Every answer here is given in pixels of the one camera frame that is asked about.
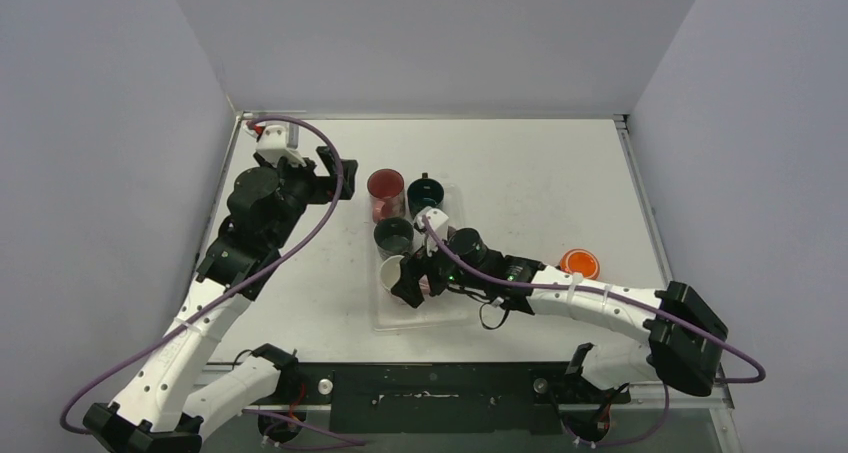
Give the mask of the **pale pink faceted mug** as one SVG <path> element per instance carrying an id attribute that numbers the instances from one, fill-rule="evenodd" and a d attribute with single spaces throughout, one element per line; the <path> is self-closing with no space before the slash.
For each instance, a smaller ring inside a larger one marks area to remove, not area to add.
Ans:
<path id="1" fill-rule="evenodd" d="M 400 280 L 400 263 L 403 259 L 403 255 L 390 256 L 381 263 L 377 272 L 377 280 L 380 287 L 386 295 L 395 299 L 397 297 L 392 293 L 392 288 Z"/>

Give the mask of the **grey mug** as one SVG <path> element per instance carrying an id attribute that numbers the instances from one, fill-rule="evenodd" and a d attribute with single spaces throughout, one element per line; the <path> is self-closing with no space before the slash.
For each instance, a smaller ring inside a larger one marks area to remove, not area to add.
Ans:
<path id="1" fill-rule="evenodd" d="M 373 240 L 379 257 L 383 260 L 410 253 L 414 242 L 414 228 L 405 218 L 385 218 L 376 223 Z"/>

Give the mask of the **pink ghost pattern mug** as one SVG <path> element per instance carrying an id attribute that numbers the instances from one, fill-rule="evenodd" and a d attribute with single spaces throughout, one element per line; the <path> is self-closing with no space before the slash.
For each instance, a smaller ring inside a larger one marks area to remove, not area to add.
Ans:
<path id="1" fill-rule="evenodd" d="M 405 181 L 398 171 L 388 168 L 374 171 L 368 178 L 367 191 L 374 223 L 406 215 Z"/>

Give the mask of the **dark green mug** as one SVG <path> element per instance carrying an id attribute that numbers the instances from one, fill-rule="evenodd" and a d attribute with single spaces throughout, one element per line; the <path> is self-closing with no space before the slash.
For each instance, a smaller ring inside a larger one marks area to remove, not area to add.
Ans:
<path id="1" fill-rule="evenodd" d="M 407 188 L 407 206 L 411 217 L 415 217 L 425 208 L 440 208 L 444 198 L 444 186 L 428 173 L 422 173 Z"/>

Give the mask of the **orange mug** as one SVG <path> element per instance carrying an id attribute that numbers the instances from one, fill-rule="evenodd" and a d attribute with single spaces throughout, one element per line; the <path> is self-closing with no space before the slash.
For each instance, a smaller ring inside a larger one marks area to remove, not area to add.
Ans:
<path id="1" fill-rule="evenodd" d="M 568 250 L 560 259 L 558 268 L 566 273 L 579 273 L 584 278 L 597 279 L 600 276 L 601 264 L 590 251 L 582 248 Z"/>

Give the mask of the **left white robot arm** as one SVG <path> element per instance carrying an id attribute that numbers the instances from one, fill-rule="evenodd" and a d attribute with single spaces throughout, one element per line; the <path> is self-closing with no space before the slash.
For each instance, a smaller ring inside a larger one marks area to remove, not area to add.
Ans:
<path id="1" fill-rule="evenodd" d="M 264 344 L 243 364 L 195 387 L 228 330 L 255 302 L 310 205 L 335 207 L 355 192 L 359 164 L 316 150 L 328 170 L 291 153 L 255 153 L 226 200 L 228 214 L 201 260 L 179 312 L 136 376 L 108 403 L 91 405 L 83 424 L 109 452 L 197 452 L 255 401 L 282 404 L 297 393 L 297 359 Z"/>

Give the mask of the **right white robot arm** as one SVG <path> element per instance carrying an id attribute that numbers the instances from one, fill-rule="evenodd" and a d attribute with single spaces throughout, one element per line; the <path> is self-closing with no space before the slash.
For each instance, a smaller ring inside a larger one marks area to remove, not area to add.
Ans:
<path id="1" fill-rule="evenodd" d="M 489 248 L 473 228 L 453 234 L 443 248 L 428 238 L 401 255 L 386 283 L 412 308 L 446 290 L 468 294 L 506 313 L 558 316 L 626 337 L 615 346 L 579 346 L 565 375 L 568 394 L 588 402 L 625 383 L 660 381 L 695 397 L 708 396 L 728 329 L 711 307 L 682 282 L 632 288 L 586 279 L 541 261 Z"/>

